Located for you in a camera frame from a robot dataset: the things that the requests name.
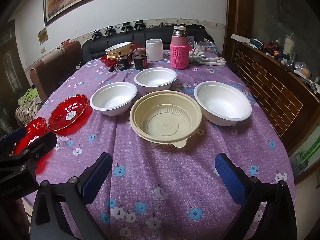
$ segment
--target dark canister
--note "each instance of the dark canister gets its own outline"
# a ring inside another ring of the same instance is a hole
[[[121,56],[118,58],[118,69],[119,70],[127,70],[130,67],[129,64],[129,57],[127,56]]]
[[[134,57],[134,66],[136,70],[144,70],[148,66],[148,60],[146,55],[139,55]]]

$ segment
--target blue gripper pad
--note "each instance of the blue gripper pad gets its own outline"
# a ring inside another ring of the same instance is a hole
[[[91,167],[86,168],[80,175],[77,187],[85,205],[94,201],[111,168],[111,155],[102,153],[96,162]]]
[[[236,174],[238,167],[230,161],[224,153],[220,153],[215,158],[215,167],[224,185],[236,204],[246,203],[246,188]]]

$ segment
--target purple tablecloth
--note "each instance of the purple tablecloth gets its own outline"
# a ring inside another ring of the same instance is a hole
[[[164,60],[149,67],[171,68],[169,63]],[[113,117],[93,111],[77,133],[58,137],[45,171],[37,175],[38,182],[44,179],[51,184],[66,182],[71,176],[79,176],[102,152],[110,153],[112,172],[87,208],[111,239],[218,239],[240,209],[215,170],[215,156],[221,152],[248,176],[257,176],[268,183],[286,180],[295,199],[284,146],[242,81],[222,66],[190,65],[176,72],[178,80],[171,90],[182,91],[192,98],[194,87],[204,81],[219,81],[241,90],[252,105],[250,118],[233,127],[218,127],[203,117],[197,133],[184,148],[178,149],[140,138],[131,129],[129,110]],[[99,59],[92,60],[50,96],[37,117],[48,120],[51,111],[72,95],[85,94],[90,98],[106,84],[134,83],[137,73],[134,68],[109,73]],[[138,88],[134,102],[145,94]],[[35,195],[29,195],[28,199],[34,202]],[[264,206],[260,205],[247,236],[256,229]],[[66,217],[80,237],[69,212]]]

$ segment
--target sticker label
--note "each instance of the sticker label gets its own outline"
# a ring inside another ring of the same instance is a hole
[[[66,120],[69,121],[72,118],[74,118],[76,116],[77,112],[76,111],[71,111],[70,113],[67,114],[66,116]]]

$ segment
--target white bowl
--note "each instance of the white bowl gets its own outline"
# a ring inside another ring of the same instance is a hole
[[[128,82],[116,82],[98,89],[90,98],[90,106],[105,115],[124,113],[132,104],[138,89]]]
[[[149,68],[136,74],[134,82],[147,93],[168,90],[177,79],[177,73],[165,67]]]
[[[220,82],[202,82],[194,94],[204,117],[216,125],[234,125],[247,119],[252,111],[249,100],[239,90]]]

